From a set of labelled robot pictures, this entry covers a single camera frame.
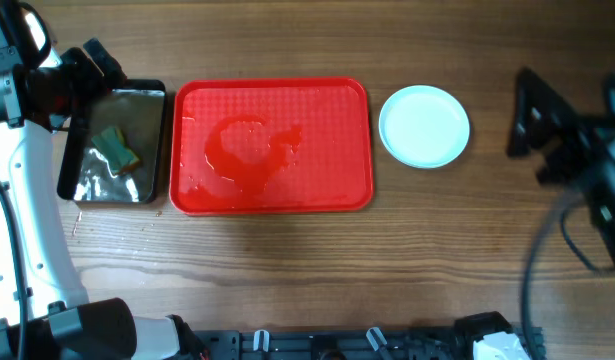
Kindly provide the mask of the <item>green yellow sponge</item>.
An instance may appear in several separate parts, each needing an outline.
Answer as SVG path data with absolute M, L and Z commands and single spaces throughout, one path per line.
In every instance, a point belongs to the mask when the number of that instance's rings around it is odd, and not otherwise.
M 116 126 L 93 136 L 92 143 L 107 161 L 112 175 L 131 172 L 141 163 L 138 155 L 126 144 L 121 129 Z

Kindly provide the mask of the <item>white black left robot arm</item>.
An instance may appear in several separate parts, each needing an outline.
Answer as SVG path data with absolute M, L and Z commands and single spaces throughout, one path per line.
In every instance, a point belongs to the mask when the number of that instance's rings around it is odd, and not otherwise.
M 52 192 L 51 137 L 126 76 L 97 40 L 48 66 L 53 44 L 34 39 L 34 13 L 0 1 L 0 359 L 204 359 L 180 317 L 88 298 Z

